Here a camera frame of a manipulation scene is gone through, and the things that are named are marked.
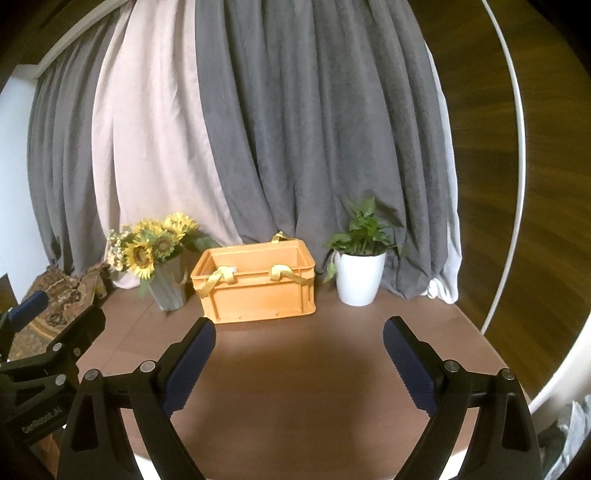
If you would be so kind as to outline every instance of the patterned cushion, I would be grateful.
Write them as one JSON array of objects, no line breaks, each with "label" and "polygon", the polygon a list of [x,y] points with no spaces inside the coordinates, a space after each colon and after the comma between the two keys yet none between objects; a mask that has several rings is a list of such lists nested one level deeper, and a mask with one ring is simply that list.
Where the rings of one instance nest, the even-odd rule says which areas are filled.
[{"label": "patterned cushion", "polygon": [[69,277],[57,267],[48,267],[35,279],[25,298],[43,290],[49,296],[49,306],[16,334],[8,358],[17,360],[45,352],[47,345],[95,299],[106,297],[105,273],[105,264],[90,267],[82,277]]}]

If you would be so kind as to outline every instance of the blue handle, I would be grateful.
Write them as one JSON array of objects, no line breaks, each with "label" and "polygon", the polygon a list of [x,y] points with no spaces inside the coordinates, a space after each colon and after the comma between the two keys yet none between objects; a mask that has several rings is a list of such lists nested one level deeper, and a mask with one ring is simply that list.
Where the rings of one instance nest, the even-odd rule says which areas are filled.
[{"label": "blue handle", "polygon": [[49,305],[49,297],[42,290],[35,292],[24,300],[18,307],[8,312],[8,321],[13,332],[20,332],[31,320],[39,315]]}]

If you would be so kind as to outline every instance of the screw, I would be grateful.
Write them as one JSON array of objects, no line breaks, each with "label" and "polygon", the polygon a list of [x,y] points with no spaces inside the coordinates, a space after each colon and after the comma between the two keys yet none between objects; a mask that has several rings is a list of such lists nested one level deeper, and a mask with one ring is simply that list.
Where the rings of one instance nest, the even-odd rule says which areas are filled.
[{"label": "screw", "polygon": [[154,370],[154,368],[156,368],[156,363],[152,360],[148,360],[147,362],[144,362],[139,366],[139,369],[145,374],[151,372],[152,370]]},{"label": "screw", "polygon": [[445,370],[453,374],[460,369],[460,364],[457,363],[455,360],[446,360],[443,366],[445,367]]},{"label": "screw", "polygon": [[96,368],[91,368],[84,374],[84,378],[87,380],[94,380],[99,376],[99,371]]},{"label": "screw", "polygon": [[515,374],[513,373],[513,370],[511,370],[510,368],[504,368],[503,370],[501,370],[501,374],[506,380],[515,379]]}]

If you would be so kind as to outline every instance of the blue gripper pad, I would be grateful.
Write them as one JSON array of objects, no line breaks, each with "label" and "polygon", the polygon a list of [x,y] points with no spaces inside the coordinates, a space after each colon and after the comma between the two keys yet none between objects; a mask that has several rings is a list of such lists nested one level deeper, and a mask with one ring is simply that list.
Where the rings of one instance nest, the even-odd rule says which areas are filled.
[{"label": "blue gripper pad", "polygon": [[437,375],[436,363],[441,359],[429,344],[414,336],[400,317],[386,321],[384,346],[415,406],[433,417],[437,411],[437,389],[443,379]]},{"label": "blue gripper pad", "polygon": [[164,391],[163,409],[169,417],[182,410],[216,345],[216,328],[200,318],[184,339],[164,352],[158,364],[158,385]]},{"label": "blue gripper pad", "polygon": [[49,297],[42,290],[35,292],[26,300],[23,300],[18,307],[14,307],[8,312],[10,329],[13,332],[20,332],[30,321],[49,305]]}]

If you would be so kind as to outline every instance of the sunflower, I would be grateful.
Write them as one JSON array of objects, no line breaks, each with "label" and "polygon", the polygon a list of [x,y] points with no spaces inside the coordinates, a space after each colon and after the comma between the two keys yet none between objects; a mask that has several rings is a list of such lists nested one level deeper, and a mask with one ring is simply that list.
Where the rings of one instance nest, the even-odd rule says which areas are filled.
[{"label": "sunflower", "polygon": [[152,242],[152,252],[154,259],[165,261],[174,252],[174,247],[178,244],[176,236],[168,231],[163,231],[156,240]]},{"label": "sunflower", "polygon": [[125,248],[125,263],[139,278],[149,280],[154,273],[154,256],[148,242],[134,242]]},{"label": "sunflower", "polygon": [[198,227],[199,225],[195,220],[181,212],[171,213],[164,220],[164,228],[170,228],[177,233],[182,233],[184,235]]},{"label": "sunflower", "polygon": [[154,235],[159,235],[163,231],[162,223],[153,218],[144,218],[132,227],[132,232],[136,235],[144,233],[145,230],[152,232]]}]

